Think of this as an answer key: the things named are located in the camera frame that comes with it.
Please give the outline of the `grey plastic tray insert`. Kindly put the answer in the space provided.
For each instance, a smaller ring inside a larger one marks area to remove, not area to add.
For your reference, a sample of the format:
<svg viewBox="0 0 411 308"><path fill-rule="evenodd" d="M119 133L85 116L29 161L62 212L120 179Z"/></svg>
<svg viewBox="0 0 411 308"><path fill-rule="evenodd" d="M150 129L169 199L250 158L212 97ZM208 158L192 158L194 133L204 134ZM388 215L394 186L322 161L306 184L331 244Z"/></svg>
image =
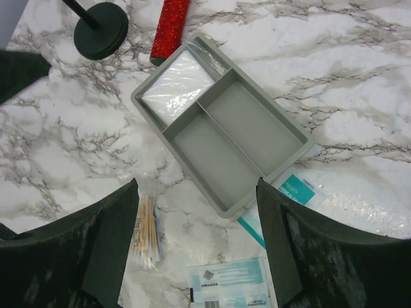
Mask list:
<svg viewBox="0 0 411 308"><path fill-rule="evenodd" d="M169 126L141 101L146 91L190 42L228 71ZM194 34L138 88L131 100L216 213L236 219L255 200L260 178L273 182L313 147L312 135L211 40Z"/></svg>

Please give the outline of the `white gauze pack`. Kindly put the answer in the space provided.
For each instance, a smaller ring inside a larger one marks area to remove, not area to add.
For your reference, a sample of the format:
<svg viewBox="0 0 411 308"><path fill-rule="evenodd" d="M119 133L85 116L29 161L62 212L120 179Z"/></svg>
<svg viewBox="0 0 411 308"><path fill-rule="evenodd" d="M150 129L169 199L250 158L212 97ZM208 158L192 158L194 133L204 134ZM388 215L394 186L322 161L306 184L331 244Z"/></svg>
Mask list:
<svg viewBox="0 0 411 308"><path fill-rule="evenodd" d="M141 101L161 125L169 126L227 71L210 50L198 42L187 43Z"/></svg>

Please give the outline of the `cotton swab pack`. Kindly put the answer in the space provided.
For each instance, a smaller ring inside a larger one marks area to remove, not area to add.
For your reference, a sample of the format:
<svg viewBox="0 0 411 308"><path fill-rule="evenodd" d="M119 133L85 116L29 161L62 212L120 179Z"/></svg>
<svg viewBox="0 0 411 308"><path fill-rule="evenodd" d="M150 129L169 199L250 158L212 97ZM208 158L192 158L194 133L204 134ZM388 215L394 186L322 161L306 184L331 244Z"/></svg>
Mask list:
<svg viewBox="0 0 411 308"><path fill-rule="evenodd" d="M138 188L139 205L130 244L132 264L144 270L156 270L162 259L159 215L157 210L158 183L144 179Z"/></svg>

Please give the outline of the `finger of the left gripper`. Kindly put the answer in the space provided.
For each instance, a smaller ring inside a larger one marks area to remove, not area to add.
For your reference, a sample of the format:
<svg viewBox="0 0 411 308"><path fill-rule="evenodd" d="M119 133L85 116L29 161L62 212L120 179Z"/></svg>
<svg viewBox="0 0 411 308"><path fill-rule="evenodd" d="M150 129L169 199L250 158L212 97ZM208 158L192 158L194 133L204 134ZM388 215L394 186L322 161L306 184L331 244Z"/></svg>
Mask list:
<svg viewBox="0 0 411 308"><path fill-rule="evenodd" d="M50 68L41 54L1 50L1 104L47 76Z"/></svg>

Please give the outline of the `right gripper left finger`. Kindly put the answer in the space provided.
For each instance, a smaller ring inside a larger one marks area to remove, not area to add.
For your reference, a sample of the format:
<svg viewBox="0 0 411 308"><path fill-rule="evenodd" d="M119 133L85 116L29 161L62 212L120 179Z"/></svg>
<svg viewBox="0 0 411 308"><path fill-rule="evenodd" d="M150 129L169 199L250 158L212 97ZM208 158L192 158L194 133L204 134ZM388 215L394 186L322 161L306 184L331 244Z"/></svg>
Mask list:
<svg viewBox="0 0 411 308"><path fill-rule="evenodd" d="M118 307L139 206L135 179L42 227L1 225L1 307Z"/></svg>

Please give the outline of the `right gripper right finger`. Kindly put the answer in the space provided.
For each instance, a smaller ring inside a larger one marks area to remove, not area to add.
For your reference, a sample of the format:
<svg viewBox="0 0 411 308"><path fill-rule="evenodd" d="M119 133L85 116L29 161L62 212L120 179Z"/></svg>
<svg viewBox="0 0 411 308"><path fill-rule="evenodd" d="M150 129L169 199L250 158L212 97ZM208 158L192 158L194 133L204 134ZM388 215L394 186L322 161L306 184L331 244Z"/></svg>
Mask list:
<svg viewBox="0 0 411 308"><path fill-rule="evenodd" d="M280 307L409 307L410 240L365 232L256 186Z"/></svg>

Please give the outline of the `blue white bandage packets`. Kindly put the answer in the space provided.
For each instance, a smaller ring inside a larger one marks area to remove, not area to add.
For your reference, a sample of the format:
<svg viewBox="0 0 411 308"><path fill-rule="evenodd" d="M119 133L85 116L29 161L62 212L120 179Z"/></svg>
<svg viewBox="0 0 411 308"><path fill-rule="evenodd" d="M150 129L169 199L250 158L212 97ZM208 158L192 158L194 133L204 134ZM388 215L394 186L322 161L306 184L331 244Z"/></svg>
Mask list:
<svg viewBox="0 0 411 308"><path fill-rule="evenodd" d="M191 307L270 307L263 261L256 257L187 268Z"/></svg>

